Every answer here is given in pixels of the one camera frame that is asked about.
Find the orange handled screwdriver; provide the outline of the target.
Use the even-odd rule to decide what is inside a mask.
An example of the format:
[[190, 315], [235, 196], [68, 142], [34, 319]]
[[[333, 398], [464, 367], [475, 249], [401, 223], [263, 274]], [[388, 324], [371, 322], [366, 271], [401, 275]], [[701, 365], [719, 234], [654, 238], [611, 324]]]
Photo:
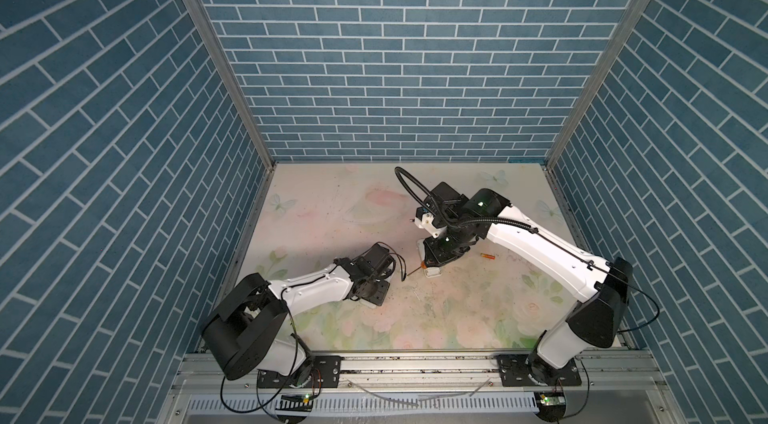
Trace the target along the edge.
[[422, 262], [417, 268], [413, 269], [412, 271], [407, 272], [406, 273], [406, 277], [409, 277], [409, 276], [411, 276], [411, 275], [413, 275], [413, 274], [415, 274], [415, 273], [417, 273], [417, 272], [419, 272], [421, 270], [426, 270], [426, 269], [427, 269], [427, 267], [426, 267], [425, 263]]

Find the white remote control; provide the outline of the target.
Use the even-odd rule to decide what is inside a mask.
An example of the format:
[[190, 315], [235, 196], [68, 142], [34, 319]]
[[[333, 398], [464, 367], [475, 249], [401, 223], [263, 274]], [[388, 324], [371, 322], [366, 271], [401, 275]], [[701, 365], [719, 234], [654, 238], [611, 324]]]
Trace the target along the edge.
[[427, 278], [440, 277], [442, 272], [439, 267], [427, 267], [424, 269], [424, 274]]

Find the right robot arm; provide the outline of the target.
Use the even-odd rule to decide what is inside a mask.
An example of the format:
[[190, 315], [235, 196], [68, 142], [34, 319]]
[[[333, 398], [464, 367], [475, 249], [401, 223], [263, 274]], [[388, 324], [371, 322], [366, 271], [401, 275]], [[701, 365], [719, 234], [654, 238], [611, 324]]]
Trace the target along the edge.
[[418, 203], [414, 223], [429, 234], [420, 245], [425, 267], [454, 262], [485, 239], [525, 258], [574, 297], [569, 313], [540, 335], [526, 359], [534, 379], [553, 379], [587, 348], [612, 346], [629, 304], [629, 262], [569, 243], [489, 188], [468, 197], [441, 182]]

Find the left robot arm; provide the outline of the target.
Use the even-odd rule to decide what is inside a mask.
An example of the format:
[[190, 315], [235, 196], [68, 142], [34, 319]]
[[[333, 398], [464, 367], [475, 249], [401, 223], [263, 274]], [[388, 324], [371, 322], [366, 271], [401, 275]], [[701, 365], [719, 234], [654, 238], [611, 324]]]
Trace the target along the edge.
[[389, 246], [377, 242], [352, 258], [336, 258], [318, 271], [283, 280], [252, 273], [221, 300], [201, 325], [201, 337], [224, 378], [238, 380], [252, 371], [272, 373], [288, 385], [304, 383], [314, 356], [285, 323], [319, 306], [345, 300], [381, 306], [390, 280], [405, 265]]

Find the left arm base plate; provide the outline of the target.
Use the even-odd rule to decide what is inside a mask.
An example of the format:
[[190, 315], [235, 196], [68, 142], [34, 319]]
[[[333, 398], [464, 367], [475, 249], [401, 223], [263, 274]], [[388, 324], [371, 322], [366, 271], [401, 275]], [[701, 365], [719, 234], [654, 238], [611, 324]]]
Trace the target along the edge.
[[[286, 388], [337, 388], [341, 373], [342, 357], [339, 355], [320, 354], [306, 358], [287, 378]], [[265, 389], [277, 389], [286, 379], [285, 376], [273, 372], [258, 372], [258, 387]]]

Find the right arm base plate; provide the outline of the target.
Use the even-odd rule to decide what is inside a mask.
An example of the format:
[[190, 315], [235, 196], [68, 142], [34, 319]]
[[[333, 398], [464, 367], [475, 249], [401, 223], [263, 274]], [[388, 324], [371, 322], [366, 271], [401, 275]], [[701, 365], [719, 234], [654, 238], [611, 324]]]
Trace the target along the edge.
[[570, 359], [562, 368], [548, 364], [535, 351], [528, 354], [497, 354], [494, 359], [504, 387], [579, 387], [582, 385], [574, 359]]

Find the aluminium mounting rail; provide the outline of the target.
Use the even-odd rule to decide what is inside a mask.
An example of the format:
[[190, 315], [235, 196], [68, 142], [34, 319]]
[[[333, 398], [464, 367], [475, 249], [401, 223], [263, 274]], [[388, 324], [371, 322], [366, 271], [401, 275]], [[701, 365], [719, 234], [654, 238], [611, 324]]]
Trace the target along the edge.
[[297, 387], [329, 391], [512, 390], [663, 391], [668, 384], [651, 353], [587, 350], [546, 386], [529, 376], [521, 350], [321, 351]]

